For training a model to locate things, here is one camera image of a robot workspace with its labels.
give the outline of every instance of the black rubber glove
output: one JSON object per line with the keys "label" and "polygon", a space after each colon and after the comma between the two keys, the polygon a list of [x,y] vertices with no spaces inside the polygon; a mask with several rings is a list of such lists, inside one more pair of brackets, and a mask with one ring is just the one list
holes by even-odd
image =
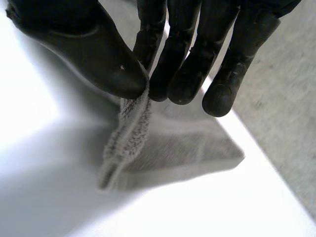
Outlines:
{"label": "black rubber glove", "polygon": [[96,0],[9,0],[7,16],[95,92],[138,98],[147,73]]}
{"label": "black rubber glove", "polygon": [[[260,46],[300,0],[167,0],[170,33],[150,80],[150,97],[185,105],[196,96],[236,19],[222,66],[204,96],[204,110],[226,115]],[[133,52],[149,71],[159,47],[166,0],[137,0],[141,30]],[[191,45],[200,11],[197,40]]]}

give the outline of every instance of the gray floor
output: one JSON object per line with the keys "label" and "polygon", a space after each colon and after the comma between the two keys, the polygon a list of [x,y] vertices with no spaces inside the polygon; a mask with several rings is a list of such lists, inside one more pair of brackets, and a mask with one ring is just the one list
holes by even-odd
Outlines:
{"label": "gray floor", "polygon": [[[101,2],[132,48],[139,29],[136,1],[119,7],[116,0]],[[316,220],[316,1],[303,0],[281,21],[258,52],[234,109]]]}

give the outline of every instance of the white table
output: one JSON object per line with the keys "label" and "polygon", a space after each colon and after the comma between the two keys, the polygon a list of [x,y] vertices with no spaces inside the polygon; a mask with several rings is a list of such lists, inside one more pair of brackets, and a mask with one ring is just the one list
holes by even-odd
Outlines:
{"label": "white table", "polygon": [[1,236],[316,236],[234,113],[219,122],[245,150],[236,169],[140,193],[97,192],[117,108],[19,33],[3,10],[0,32]]}

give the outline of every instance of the terry cloth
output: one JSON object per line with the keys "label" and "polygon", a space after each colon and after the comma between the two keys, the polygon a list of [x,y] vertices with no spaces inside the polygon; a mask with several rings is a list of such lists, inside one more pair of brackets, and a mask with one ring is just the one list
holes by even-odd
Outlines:
{"label": "terry cloth", "polygon": [[102,190],[136,190],[232,169],[244,158],[216,119],[201,106],[121,99],[118,127],[104,149]]}

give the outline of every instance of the towel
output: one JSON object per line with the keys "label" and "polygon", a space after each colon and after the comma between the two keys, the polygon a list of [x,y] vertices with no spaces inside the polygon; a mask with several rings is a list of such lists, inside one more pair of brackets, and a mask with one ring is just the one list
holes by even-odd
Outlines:
{"label": "towel", "polygon": [[120,100],[118,127],[104,149],[98,187],[138,190],[232,169],[243,152],[201,106],[152,102],[149,89],[137,100]]}

